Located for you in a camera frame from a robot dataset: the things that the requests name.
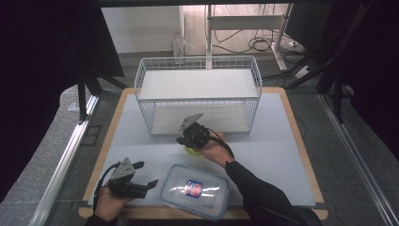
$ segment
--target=white wire basket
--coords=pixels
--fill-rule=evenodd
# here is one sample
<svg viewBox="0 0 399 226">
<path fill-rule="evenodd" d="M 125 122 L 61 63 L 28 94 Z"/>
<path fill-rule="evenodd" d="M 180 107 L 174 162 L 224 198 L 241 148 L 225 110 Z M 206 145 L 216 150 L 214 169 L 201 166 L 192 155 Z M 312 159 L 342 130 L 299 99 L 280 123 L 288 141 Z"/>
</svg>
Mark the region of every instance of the white wire basket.
<svg viewBox="0 0 399 226">
<path fill-rule="evenodd" d="M 152 135 L 180 134 L 187 116 L 217 132 L 249 133 L 262 93 L 253 56 L 143 58 L 136 98 Z"/>
</svg>

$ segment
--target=plastic food container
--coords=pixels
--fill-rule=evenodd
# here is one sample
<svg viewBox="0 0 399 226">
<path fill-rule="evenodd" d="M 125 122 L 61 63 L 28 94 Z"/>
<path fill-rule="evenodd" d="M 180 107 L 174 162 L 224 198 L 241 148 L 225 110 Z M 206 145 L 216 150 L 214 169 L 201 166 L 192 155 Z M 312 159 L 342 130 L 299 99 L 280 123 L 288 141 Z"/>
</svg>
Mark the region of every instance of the plastic food container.
<svg viewBox="0 0 399 226">
<path fill-rule="evenodd" d="M 180 165 L 170 168 L 160 191 L 167 205 L 213 221 L 223 216 L 228 195 L 227 179 Z"/>
</svg>

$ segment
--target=gray carpet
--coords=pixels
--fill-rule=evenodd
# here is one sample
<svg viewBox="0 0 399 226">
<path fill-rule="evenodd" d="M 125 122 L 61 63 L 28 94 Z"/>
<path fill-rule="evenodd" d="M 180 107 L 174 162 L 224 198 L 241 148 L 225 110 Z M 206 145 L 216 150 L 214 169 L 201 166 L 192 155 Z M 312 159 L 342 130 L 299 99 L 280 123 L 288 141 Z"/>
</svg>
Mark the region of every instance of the gray carpet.
<svg viewBox="0 0 399 226">
<path fill-rule="evenodd" d="M 278 73 L 276 65 L 270 66 L 273 64 L 275 62 L 270 60 L 259 62 L 261 74 Z M 127 65 L 124 71 L 126 78 L 121 81 L 132 86 L 136 75 L 136 65 Z M 385 225 L 317 94 L 309 92 L 309 90 L 314 90 L 314 83 L 310 81 L 297 89 L 289 90 L 288 97 L 329 211 L 329 216 L 323 220 L 323 225 Z M 102 85 L 106 90 L 100 96 L 92 121 L 72 161 L 46 225 L 83 225 L 85 223 L 85 220 L 78 215 L 78 204 L 85 192 L 91 169 L 95 164 L 121 94 L 119 89 L 104 81 Z M 77 124 L 78 112 L 68 111 L 73 102 L 77 102 L 76 88 L 68 89 L 62 94 L 61 107 L 46 137 L 18 182 L 0 204 L 0 225 L 27 225 L 32 218 Z M 394 209 L 398 210 L 398 162 L 357 115 L 348 99 L 343 101 L 343 120 L 372 174 Z M 244 221 L 224 220 L 218 223 L 203 220 L 120 221 L 120 225 L 130 223 L 163 226 L 246 224 Z"/>
</svg>

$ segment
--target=floor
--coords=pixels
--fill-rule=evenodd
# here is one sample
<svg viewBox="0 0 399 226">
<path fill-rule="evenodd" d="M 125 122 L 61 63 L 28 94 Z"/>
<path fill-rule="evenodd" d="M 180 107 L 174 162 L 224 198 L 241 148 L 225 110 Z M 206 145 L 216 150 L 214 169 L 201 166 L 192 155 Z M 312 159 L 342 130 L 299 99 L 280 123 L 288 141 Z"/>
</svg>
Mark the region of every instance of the floor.
<svg viewBox="0 0 399 226">
<path fill-rule="evenodd" d="M 274 58 L 270 54 L 252 54 L 258 61 L 262 76 L 265 77 L 264 86 L 282 86 L 284 83 L 289 84 L 295 81 L 293 75 L 270 77 L 280 74 Z M 192 55 L 200 55 L 200 52 L 192 53 Z M 134 84 L 138 62 L 142 57 L 171 57 L 171 53 L 120 55 L 125 72 L 125 78 L 119 78 L 120 81 L 128 86 Z M 287 56 L 285 60 L 291 68 L 301 58 L 301 55 L 294 55 Z M 86 221 L 79 217 L 78 206 L 91 175 L 90 169 L 94 166 L 101 150 L 110 119 L 121 94 L 121 90 L 117 87 L 101 79 L 100 82 L 104 91 L 99 96 L 99 102 L 88 125 L 88 131 L 71 162 L 70 170 L 68 170 L 62 188 L 57 193 L 54 205 L 49 203 L 53 207 L 46 225 L 84 225 Z M 318 77 L 315 77 L 295 89 L 287 89 L 287 94 L 329 212 L 328 218 L 322 221 L 323 225 L 395 225 L 385 222 L 381 217 L 375 206 L 375 200 L 366 188 L 356 165 L 328 117 L 320 96 L 315 92 L 314 87 L 317 82 Z M 62 93 L 60 108 L 46 137 L 20 179 L 0 204 L 0 225 L 29 224 L 78 122 L 78 109 L 74 107 L 77 101 L 77 87 L 71 87 Z M 399 163 L 370 127 L 358 116 L 350 104 L 350 96 L 343 99 L 343 125 L 356 144 L 368 170 L 391 203 L 393 212 L 397 213 L 399 210 L 399 178 L 397 177 Z M 246 225 L 247 222 L 224 220 L 218 223 L 197 220 L 135 220 L 129 222 L 121 220 L 119 225 L 177 224 Z"/>
</svg>

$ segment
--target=aluminum rail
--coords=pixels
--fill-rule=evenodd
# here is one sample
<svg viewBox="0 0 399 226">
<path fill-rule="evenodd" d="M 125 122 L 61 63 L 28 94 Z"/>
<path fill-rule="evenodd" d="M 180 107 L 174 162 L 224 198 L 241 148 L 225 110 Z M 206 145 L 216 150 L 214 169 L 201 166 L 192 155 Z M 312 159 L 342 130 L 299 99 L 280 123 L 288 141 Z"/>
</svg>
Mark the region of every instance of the aluminum rail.
<svg viewBox="0 0 399 226">
<path fill-rule="evenodd" d="M 388 201 L 387 197 L 384 195 L 383 190 L 378 185 L 373 174 L 370 172 L 369 168 L 361 157 L 358 148 L 346 131 L 345 126 L 340 123 L 338 119 L 334 116 L 334 112 L 331 110 L 332 103 L 328 99 L 329 97 L 327 96 L 327 94 L 319 94 L 319 98 L 322 102 L 323 107 L 325 108 L 325 111 L 328 114 L 329 119 L 334 125 L 334 128 L 341 139 L 341 142 L 343 143 L 347 153 L 349 154 L 353 165 L 358 171 L 362 182 L 364 183 L 373 202 L 375 203 L 378 212 L 385 221 L 385 224 L 387 226 L 399 226 L 398 218 L 393 212 L 391 204 Z"/>
<path fill-rule="evenodd" d="M 50 180 L 49 185 L 44 191 L 43 196 L 39 202 L 38 207 L 36 208 L 35 214 L 30 220 L 29 226 L 39 226 L 44 225 L 48 216 L 50 215 L 50 211 L 53 207 L 53 204 L 56 200 L 56 196 L 58 194 L 59 189 L 64 182 L 64 178 L 68 173 L 68 169 L 73 161 L 73 157 L 76 153 L 76 150 L 79 147 L 79 143 L 83 137 L 83 134 L 86 132 L 88 127 L 88 122 L 90 120 L 91 114 L 94 111 L 94 108 L 98 102 L 98 98 L 95 96 L 91 96 L 88 100 L 87 104 L 87 113 L 88 117 L 81 124 L 77 124 L 70 141 L 62 154 L 61 159 L 59 160 L 58 166 L 53 174 L 53 177 Z"/>
</svg>

